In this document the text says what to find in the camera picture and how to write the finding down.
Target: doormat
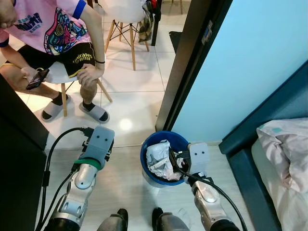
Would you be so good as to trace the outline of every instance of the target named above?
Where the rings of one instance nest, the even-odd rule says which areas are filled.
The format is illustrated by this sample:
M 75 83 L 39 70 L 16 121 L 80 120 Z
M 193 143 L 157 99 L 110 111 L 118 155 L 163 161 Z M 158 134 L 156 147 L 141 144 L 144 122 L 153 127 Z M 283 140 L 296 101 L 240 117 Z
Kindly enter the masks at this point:
M 170 39 L 171 39 L 171 42 L 172 42 L 172 46 L 173 46 L 173 49 L 174 49 L 175 53 L 177 52 L 181 35 L 182 35 L 182 32 L 176 32 L 176 31 L 170 31 L 169 32 L 169 36 L 170 36 Z

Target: white chair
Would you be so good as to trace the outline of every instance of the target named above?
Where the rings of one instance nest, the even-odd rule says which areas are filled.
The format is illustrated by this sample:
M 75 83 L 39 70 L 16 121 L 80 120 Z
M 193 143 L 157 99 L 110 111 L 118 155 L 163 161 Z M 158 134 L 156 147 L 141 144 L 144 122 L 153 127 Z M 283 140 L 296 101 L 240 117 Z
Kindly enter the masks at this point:
M 107 51 L 110 40 L 113 38 L 112 35 L 116 29 L 119 30 L 119 40 L 121 41 L 122 35 L 126 32 L 123 32 L 123 23 L 129 25 L 130 33 L 130 46 L 131 46 L 131 56 L 133 62 L 133 69 L 136 70 L 135 62 L 135 48 L 134 48 L 134 35 L 133 32 L 138 32 L 138 26 L 135 28 L 133 23 L 141 24 L 141 21 L 144 19 L 143 9 L 140 0 L 99 0 L 104 11 L 113 18 L 113 21 L 110 26 L 108 38 L 105 44 L 105 53 Z M 149 45 L 145 42 L 147 51 L 150 51 Z
M 53 84 L 61 84 L 61 93 L 62 93 L 62 101 L 63 101 L 63 115 L 64 117 L 67 116 L 67 107 L 66 107 L 66 96 L 65 96 L 65 83 L 68 82 L 73 82 L 77 80 L 77 77 L 69 78 L 65 67 L 62 63 L 55 62 L 50 68 L 49 68 L 49 73 L 45 79 L 46 82 L 48 83 L 53 83 Z M 97 84 L 101 87 L 103 92 L 105 93 L 106 97 L 108 100 L 112 103 L 112 99 L 110 98 L 108 92 L 102 85 L 102 82 L 98 79 Z

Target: bed sheet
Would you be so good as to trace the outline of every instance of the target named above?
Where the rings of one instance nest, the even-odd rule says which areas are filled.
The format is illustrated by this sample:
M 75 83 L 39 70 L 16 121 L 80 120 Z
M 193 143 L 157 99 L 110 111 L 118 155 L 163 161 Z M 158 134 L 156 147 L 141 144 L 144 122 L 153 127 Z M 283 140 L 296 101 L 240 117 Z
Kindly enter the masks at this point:
M 271 196 L 283 231 L 308 231 L 308 193 L 282 185 L 272 163 L 266 158 L 259 139 L 251 149 L 256 167 Z

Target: wooden chair leg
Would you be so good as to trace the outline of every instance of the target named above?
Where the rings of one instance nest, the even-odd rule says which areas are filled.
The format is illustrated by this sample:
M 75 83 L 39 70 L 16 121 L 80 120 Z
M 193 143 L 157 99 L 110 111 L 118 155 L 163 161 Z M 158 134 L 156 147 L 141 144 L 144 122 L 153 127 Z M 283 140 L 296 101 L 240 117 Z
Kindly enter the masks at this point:
M 111 36 L 112 36 L 112 32 L 114 30 L 114 27 L 115 27 L 115 20 L 112 21 L 111 23 L 111 26 L 110 26 L 110 29 L 109 29 L 109 34 L 108 34 L 108 38 L 107 38 L 107 41 L 106 41 L 106 45 L 105 45 L 105 53 L 107 51 L 107 48 L 109 46 L 109 42 L 110 42 L 110 39 L 111 39 Z
M 131 57 L 133 59 L 133 69 L 135 71 L 136 70 L 135 47 L 134 47 L 134 34 L 133 34 L 133 26 L 132 26 L 132 24 L 129 25 L 129 32 L 130 32 Z
M 122 29 L 123 29 L 123 23 L 120 23 L 120 36 L 119 36 L 119 41 L 121 41 L 121 38 L 122 38 Z
M 108 92 L 106 91 L 106 89 L 104 88 L 102 82 L 98 79 L 97 80 L 97 84 L 100 86 L 100 88 L 103 90 L 104 94 L 106 95 L 106 97 L 108 98 L 109 102 L 112 103 L 112 99 L 110 97 L 110 95 L 108 94 Z
M 180 0 L 181 14 L 183 14 L 183 2 Z
M 149 44 L 148 44 L 148 42 L 147 41 L 144 41 L 144 43 L 145 43 L 145 46 L 146 46 L 146 49 L 148 50 L 148 52 L 150 51 L 150 48 L 149 48 Z
M 150 51 L 150 48 L 149 48 L 148 42 L 147 42 L 147 41 L 144 41 L 144 43 L 145 43 L 145 46 L 146 46 L 147 51 L 149 52 L 149 51 Z
M 89 5 L 90 7 L 93 8 L 93 2 L 92 2 L 92 0 L 87 0 L 87 2 L 88 2 L 88 5 Z
M 62 92 L 62 102 L 63 102 L 63 115 L 67 116 L 67 105 L 66 105 L 66 93 L 65 93 L 65 83 L 61 83 L 61 92 Z

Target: wrist band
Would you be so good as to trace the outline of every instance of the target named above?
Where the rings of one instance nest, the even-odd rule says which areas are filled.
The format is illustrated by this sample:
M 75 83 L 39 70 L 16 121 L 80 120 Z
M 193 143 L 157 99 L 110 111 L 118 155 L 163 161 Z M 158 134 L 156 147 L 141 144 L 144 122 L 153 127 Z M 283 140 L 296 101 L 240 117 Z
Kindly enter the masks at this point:
M 95 60 L 95 62 L 97 62 L 97 63 L 99 63 L 99 64 L 104 64 L 104 63 L 105 63 L 105 61 L 104 61 L 104 62 L 99 62 L 99 61 L 97 61 L 97 60 Z

